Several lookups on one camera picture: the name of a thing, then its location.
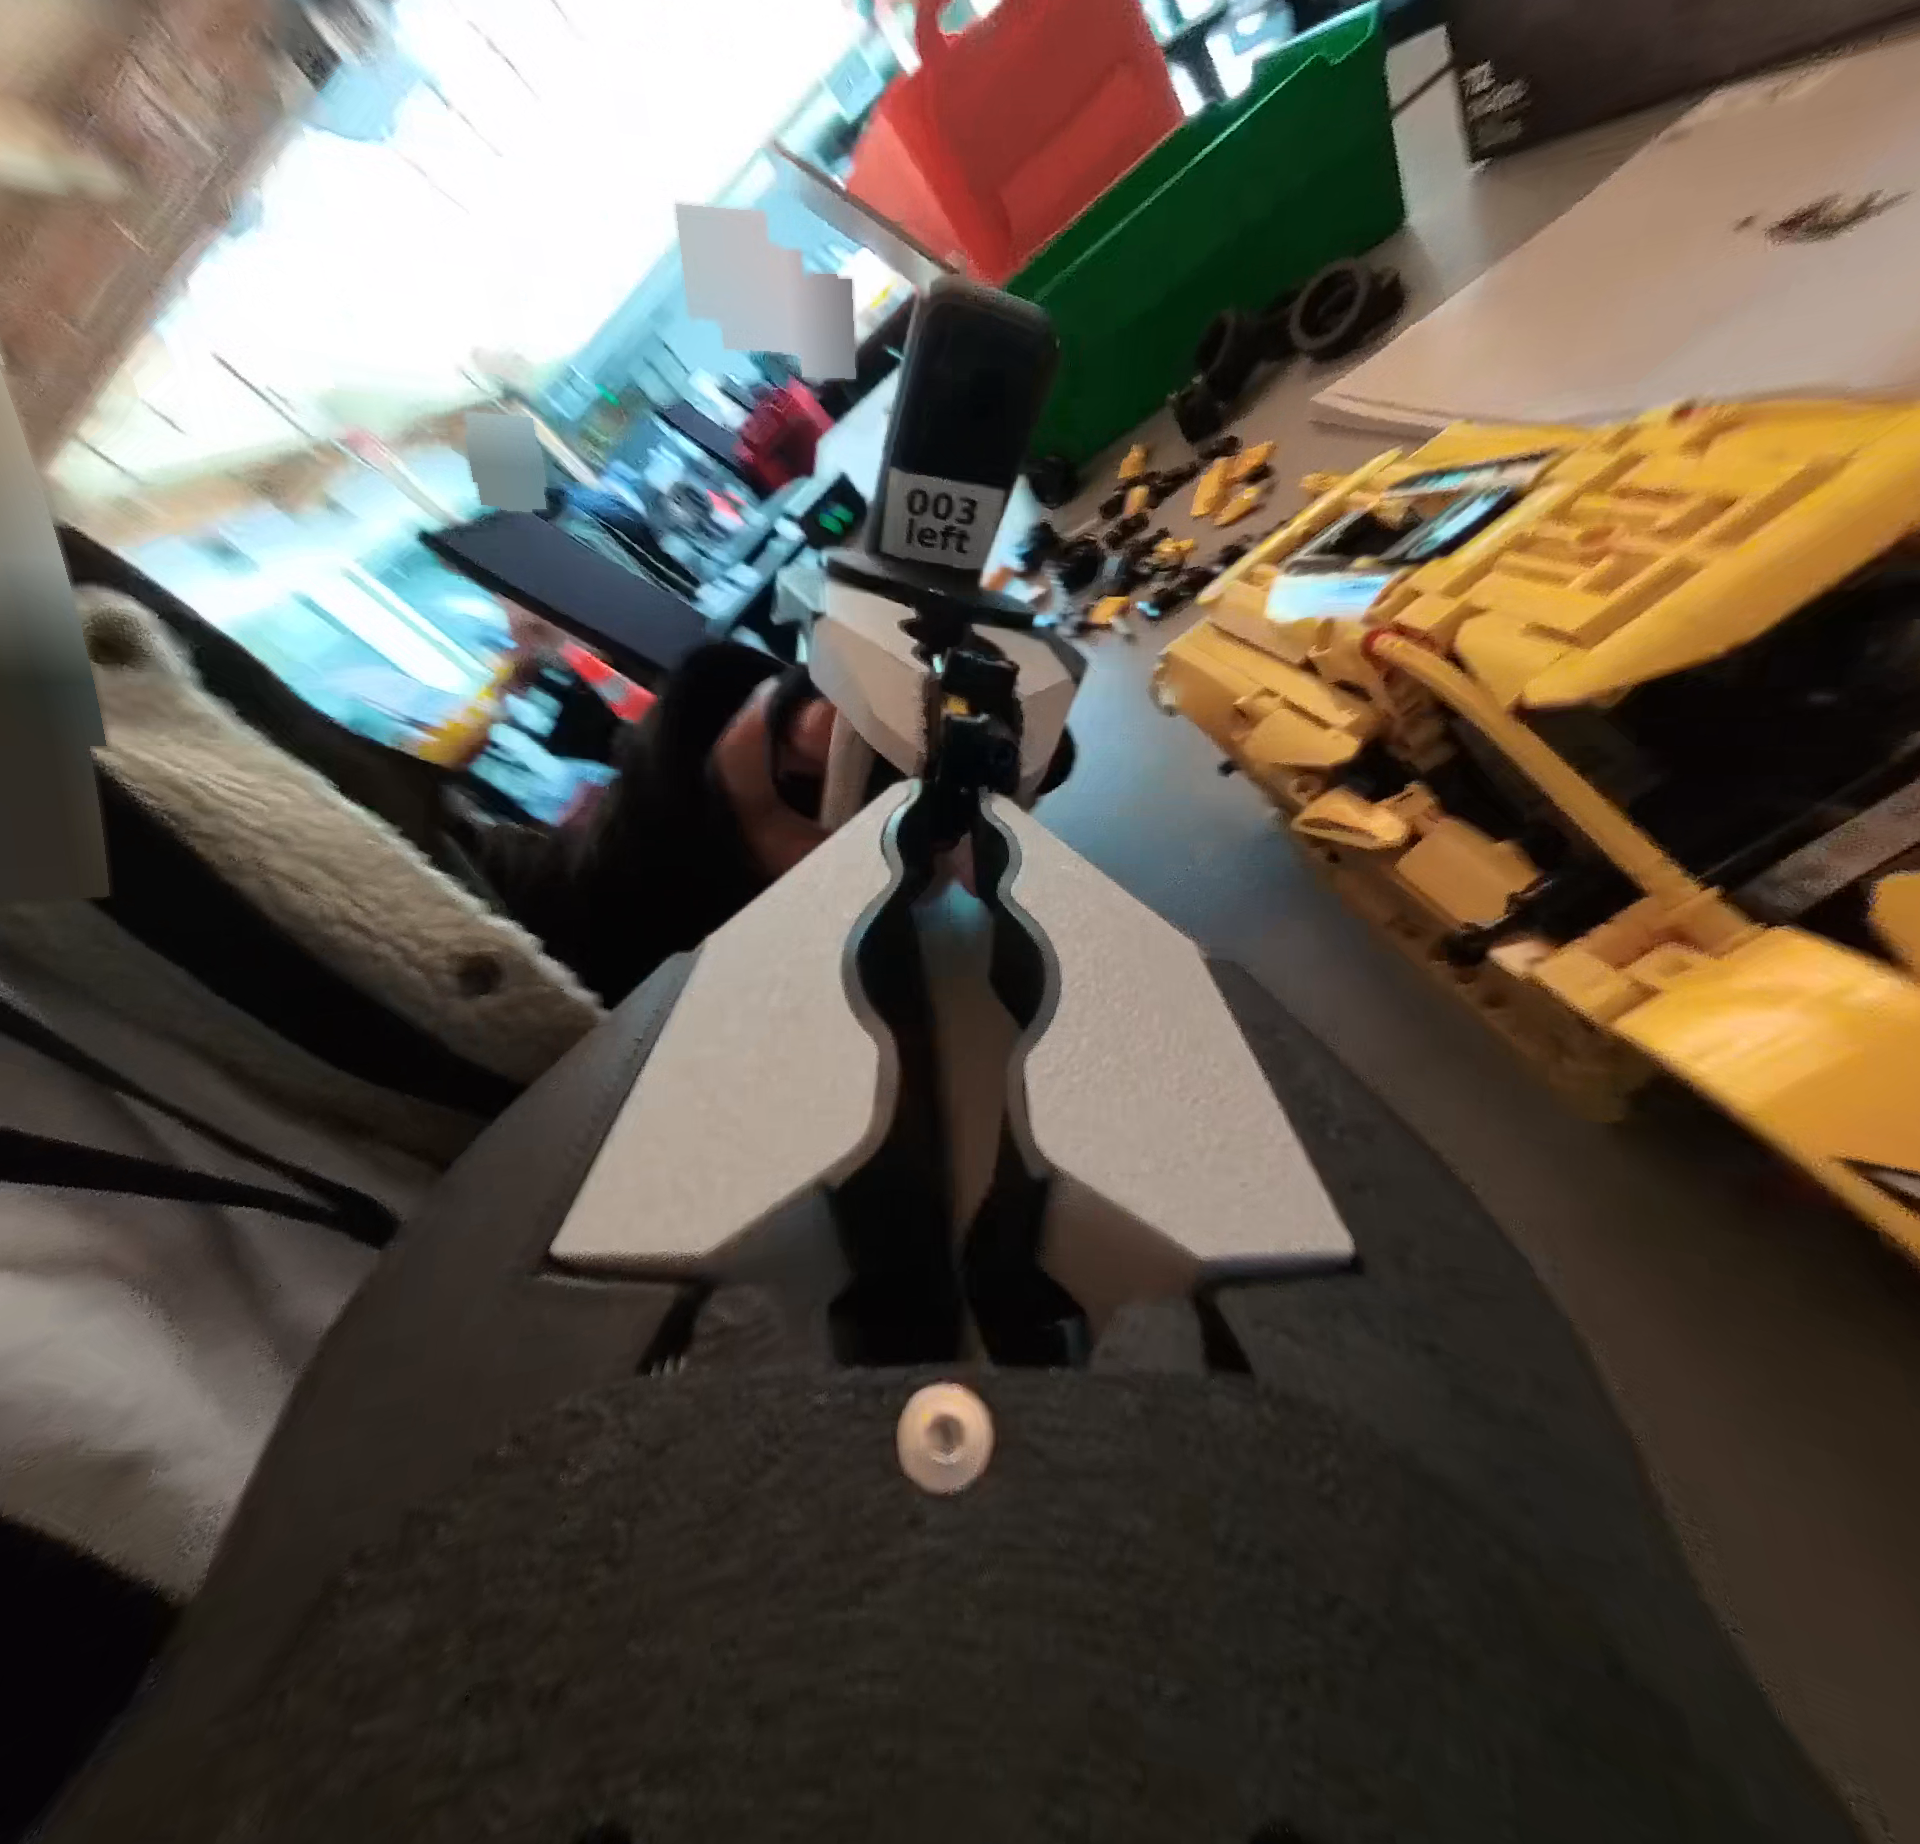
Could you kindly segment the black fleece-lined jacket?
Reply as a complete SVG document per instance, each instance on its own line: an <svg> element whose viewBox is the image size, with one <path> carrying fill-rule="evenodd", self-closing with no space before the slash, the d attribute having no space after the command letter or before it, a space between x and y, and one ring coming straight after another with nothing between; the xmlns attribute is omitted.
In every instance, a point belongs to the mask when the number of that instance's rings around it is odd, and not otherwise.
<svg viewBox="0 0 1920 1844"><path fill-rule="evenodd" d="M109 896L9 939L222 1074L450 1155L605 1004L450 839L441 778L336 725L178 596L57 527L106 715Z"/></svg>

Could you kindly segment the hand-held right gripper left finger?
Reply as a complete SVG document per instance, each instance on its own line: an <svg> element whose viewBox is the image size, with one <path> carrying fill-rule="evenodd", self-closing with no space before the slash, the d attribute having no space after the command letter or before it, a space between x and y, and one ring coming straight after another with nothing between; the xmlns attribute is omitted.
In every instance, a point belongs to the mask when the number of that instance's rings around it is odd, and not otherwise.
<svg viewBox="0 0 1920 1844"><path fill-rule="evenodd" d="M881 1336L925 1319L925 988L901 855L916 782L701 944L549 1263L761 1286Z"/></svg>

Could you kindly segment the black background table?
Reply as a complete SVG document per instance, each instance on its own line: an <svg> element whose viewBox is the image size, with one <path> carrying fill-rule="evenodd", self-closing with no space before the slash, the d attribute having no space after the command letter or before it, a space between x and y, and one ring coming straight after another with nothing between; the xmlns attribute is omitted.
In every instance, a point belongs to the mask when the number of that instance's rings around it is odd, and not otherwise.
<svg viewBox="0 0 1920 1844"><path fill-rule="evenodd" d="M625 550L608 554L540 513L486 511L421 540L447 568L638 682L675 672L710 640L706 615Z"/></svg>

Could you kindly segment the brick set box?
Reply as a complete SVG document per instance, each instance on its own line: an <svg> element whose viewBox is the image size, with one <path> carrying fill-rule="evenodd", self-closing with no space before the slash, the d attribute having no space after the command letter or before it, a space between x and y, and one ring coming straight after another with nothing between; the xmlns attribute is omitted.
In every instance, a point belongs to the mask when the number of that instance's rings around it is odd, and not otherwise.
<svg viewBox="0 0 1920 1844"><path fill-rule="evenodd" d="M1473 163L1915 20L1918 0L1438 0Z"/></svg>

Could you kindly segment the black brick assembly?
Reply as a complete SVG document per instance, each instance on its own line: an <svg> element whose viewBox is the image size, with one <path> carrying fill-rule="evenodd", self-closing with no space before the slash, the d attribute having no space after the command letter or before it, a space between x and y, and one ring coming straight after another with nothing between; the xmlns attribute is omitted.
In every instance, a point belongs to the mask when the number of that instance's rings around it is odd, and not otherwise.
<svg viewBox="0 0 1920 1844"><path fill-rule="evenodd" d="M901 829L912 874L972 841L981 800L1018 791L1021 751L1016 661L985 633L955 631L930 660L921 776Z"/></svg>

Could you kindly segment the pile of yellow black pieces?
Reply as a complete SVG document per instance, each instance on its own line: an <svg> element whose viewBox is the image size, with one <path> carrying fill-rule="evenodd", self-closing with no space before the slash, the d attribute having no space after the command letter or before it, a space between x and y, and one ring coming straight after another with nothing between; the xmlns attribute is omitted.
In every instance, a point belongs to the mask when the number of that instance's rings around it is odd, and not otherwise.
<svg viewBox="0 0 1920 1844"><path fill-rule="evenodd" d="M1155 464L1135 442L1086 517L1036 518L996 588L1072 640L1133 640L1191 608L1272 534L1277 440L1218 434L1196 457Z"/></svg>

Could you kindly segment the yellow brick car model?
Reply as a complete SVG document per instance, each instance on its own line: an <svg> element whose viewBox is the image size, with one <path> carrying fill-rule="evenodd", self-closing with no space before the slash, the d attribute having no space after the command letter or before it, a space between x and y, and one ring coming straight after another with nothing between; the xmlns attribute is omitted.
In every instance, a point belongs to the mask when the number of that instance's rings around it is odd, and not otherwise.
<svg viewBox="0 0 1920 1844"><path fill-rule="evenodd" d="M1682 1085L1915 1260L1915 406L1452 424L1308 491L1157 702L1552 1087Z"/></svg>

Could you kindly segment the open instruction booklet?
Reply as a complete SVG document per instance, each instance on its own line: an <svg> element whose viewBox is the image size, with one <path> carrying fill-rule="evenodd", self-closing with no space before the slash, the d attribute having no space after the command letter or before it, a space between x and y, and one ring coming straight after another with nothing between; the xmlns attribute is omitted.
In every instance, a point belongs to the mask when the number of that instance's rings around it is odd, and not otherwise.
<svg viewBox="0 0 1920 1844"><path fill-rule="evenodd" d="M1726 86L1408 324L1333 424L1608 424L1918 392L1918 46Z"/></svg>

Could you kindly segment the grey desk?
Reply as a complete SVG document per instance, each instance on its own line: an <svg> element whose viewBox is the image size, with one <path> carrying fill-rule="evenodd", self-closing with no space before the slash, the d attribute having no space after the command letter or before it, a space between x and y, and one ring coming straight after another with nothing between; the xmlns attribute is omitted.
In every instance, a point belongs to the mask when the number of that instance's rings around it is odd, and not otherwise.
<svg viewBox="0 0 1920 1844"><path fill-rule="evenodd" d="M1148 694L1155 640L1088 642L1078 776L1041 822L1198 942L1290 1077L1380 1295L1400 1257L1433 1365L1395 1318L1333 1328L1230 1304L1252 1365L1359 1389L1425 1458L1473 1448L1471 1495L1622 1637L1680 1631L1626 1593L1654 1554L1763 1687L1860 1840L1915 1840L1915 1269L1685 1097L1598 1127L1308 874L1255 795Z"/></svg>

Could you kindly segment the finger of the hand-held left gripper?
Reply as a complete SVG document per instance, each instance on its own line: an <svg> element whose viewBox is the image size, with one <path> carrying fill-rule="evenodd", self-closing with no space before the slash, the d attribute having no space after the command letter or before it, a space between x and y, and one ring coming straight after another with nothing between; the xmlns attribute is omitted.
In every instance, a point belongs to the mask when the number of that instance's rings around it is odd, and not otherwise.
<svg viewBox="0 0 1920 1844"><path fill-rule="evenodd" d="M1062 755L1086 660L1055 630L994 630L992 644L1016 667L1021 776L1012 795L1039 798L1053 784L1047 774Z"/></svg>
<svg viewBox="0 0 1920 1844"><path fill-rule="evenodd" d="M909 608L847 580L825 585L808 636L808 676L831 706L823 814L858 814L878 765L898 779L927 765L933 670L907 631Z"/></svg>

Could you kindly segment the red plastic carry case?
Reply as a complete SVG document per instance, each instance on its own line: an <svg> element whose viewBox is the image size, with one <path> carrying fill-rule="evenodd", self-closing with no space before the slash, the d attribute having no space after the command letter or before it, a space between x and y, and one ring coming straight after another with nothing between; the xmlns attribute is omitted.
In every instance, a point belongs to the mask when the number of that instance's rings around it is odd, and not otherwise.
<svg viewBox="0 0 1920 1844"><path fill-rule="evenodd" d="M916 59L858 139L847 193L994 285L1183 122L1140 0L916 0Z"/></svg>

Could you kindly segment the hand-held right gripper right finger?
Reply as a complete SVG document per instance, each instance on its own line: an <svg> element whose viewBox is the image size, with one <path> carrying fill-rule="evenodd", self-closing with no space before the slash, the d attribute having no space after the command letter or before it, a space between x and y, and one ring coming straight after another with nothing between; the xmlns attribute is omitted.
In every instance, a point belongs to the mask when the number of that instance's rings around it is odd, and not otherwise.
<svg viewBox="0 0 1920 1844"><path fill-rule="evenodd" d="M979 896L1018 1225L1067 1293L1198 1293L1347 1269L1357 1240L1198 944L990 798Z"/></svg>

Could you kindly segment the green plastic bin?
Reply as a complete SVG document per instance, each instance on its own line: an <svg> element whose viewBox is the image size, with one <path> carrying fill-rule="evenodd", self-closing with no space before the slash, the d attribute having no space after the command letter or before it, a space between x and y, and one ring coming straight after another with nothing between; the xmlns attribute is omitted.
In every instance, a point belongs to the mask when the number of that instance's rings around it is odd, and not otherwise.
<svg viewBox="0 0 1920 1844"><path fill-rule="evenodd" d="M1263 308L1400 232L1387 51L1375 3L1295 36L1007 280L1060 343L1030 462L1086 464L1161 410L1222 311Z"/></svg>

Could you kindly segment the light grey hoodie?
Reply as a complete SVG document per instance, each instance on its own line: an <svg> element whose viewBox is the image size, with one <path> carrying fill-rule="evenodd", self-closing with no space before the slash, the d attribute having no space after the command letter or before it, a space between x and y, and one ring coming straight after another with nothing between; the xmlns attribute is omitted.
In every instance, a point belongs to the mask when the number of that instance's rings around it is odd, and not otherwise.
<svg viewBox="0 0 1920 1844"><path fill-rule="evenodd" d="M277 1038L95 905L5 908L3 973L138 1087L396 1213L457 1143L447 1114ZM371 1263L251 1210L5 1184L5 1520L188 1596Z"/></svg>

